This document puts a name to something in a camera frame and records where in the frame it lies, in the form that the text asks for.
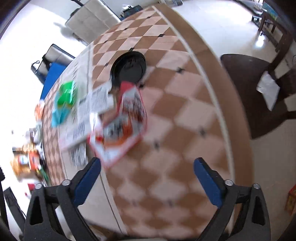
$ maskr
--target white tile floor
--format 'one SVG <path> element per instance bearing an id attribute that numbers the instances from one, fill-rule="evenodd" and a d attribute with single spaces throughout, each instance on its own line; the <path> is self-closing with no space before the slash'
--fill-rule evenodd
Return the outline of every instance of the white tile floor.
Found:
<path id="1" fill-rule="evenodd" d="M 204 38 L 217 58 L 225 53 L 240 53 L 272 61 L 274 46 L 264 39 L 258 47 L 257 27 L 250 22 L 251 14 L 233 0 L 187 0 L 175 10 Z M 11 130 L 24 131 L 34 125 L 34 108 L 42 85 L 30 70 L 34 61 L 41 59 L 52 43 L 77 56 L 85 46 L 60 30 L 65 19 L 33 4 L 28 4 L 8 27 L 0 40 L 3 112 L 0 165 L 6 174 L 4 188 L 11 186 L 21 208 L 26 212 L 28 199 L 17 192 L 23 184 L 17 182 L 9 165 L 12 158 Z M 276 73 L 288 71 L 282 62 Z M 296 110 L 296 99 L 287 100 Z M 289 189 L 296 183 L 296 121 L 286 121 L 276 130 L 251 141 L 254 155 L 255 182 L 261 184 L 269 209 L 272 240 L 276 240 L 289 223 L 284 211 Z M 9 216 L 13 234 L 19 230 Z"/>
<path id="2" fill-rule="evenodd" d="M 185 0 L 174 8 L 201 35 L 220 59 L 222 54 L 237 53 L 271 62 L 275 48 L 265 37 L 258 42 L 258 27 L 252 15 L 233 0 Z M 289 70 L 283 61 L 277 77 Z M 295 96 L 287 99 L 290 110 L 296 110 Z M 288 191 L 296 184 L 296 121 L 284 122 L 276 130 L 251 141 L 255 182 L 264 192 L 271 222 L 272 240 L 277 240 L 290 222 L 284 210 Z"/>

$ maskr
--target white sofa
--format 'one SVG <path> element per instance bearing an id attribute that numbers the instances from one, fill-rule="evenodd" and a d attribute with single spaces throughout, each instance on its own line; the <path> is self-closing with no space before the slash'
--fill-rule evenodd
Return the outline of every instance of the white sofa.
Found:
<path id="1" fill-rule="evenodd" d="M 89 0 L 70 17 L 66 26 L 79 38 L 90 44 L 119 22 L 119 18 L 100 0 Z"/>

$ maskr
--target white paper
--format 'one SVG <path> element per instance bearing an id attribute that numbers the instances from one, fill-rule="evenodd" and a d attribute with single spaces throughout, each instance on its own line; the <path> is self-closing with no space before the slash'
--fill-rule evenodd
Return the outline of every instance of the white paper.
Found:
<path id="1" fill-rule="evenodd" d="M 84 167 L 88 163 L 88 158 L 86 156 L 86 143 L 80 143 L 74 146 L 70 152 L 72 165 L 74 167 Z"/>
<path id="2" fill-rule="evenodd" d="M 112 83 L 108 81 L 93 90 L 90 99 L 91 112 L 101 114 L 114 107 L 113 96 L 108 95 L 111 88 Z"/>
<path id="3" fill-rule="evenodd" d="M 262 93 L 266 102 L 267 108 L 271 111 L 276 103 L 280 87 L 276 84 L 274 79 L 267 71 L 263 73 L 257 85 L 257 91 Z"/>
<path id="4" fill-rule="evenodd" d="M 102 114 L 114 108 L 113 96 L 108 95 L 111 88 L 112 83 L 108 81 L 80 100 L 77 107 L 78 121 L 82 121 L 87 117 L 89 118 L 91 113 Z"/>
<path id="5" fill-rule="evenodd" d="M 92 133 L 93 127 L 89 121 L 89 118 L 78 122 L 72 128 L 68 129 L 67 132 L 61 133 L 59 137 L 59 147 L 61 150 L 69 149 L 78 143 L 81 143 L 87 139 Z"/>
<path id="6" fill-rule="evenodd" d="M 79 101 L 78 108 L 77 108 L 77 117 L 78 121 L 82 121 L 85 118 L 89 117 L 90 109 L 89 109 L 89 98 L 88 95 Z"/>

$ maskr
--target white paper bag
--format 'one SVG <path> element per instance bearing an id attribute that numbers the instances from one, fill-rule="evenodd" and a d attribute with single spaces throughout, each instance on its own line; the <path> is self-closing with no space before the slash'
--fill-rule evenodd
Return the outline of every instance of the white paper bag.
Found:
<path id="1" fill-rule="evenodd" d="M 262 93 L 267 108 L 271 111 L 276 103 L 280 88 L 267 71 L 261 76 L 256 89 Z"/>

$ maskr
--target dark wooden table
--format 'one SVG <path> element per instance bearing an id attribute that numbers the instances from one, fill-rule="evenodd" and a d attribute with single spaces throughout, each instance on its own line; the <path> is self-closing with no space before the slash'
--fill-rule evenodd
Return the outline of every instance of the dark wooden table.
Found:
<path id="1" fill-rule="evenodd" d="M 285 28 L 296 39 L 296 1 L 295 0 L 264 0 L 270 5 L 285 24 Z"/>

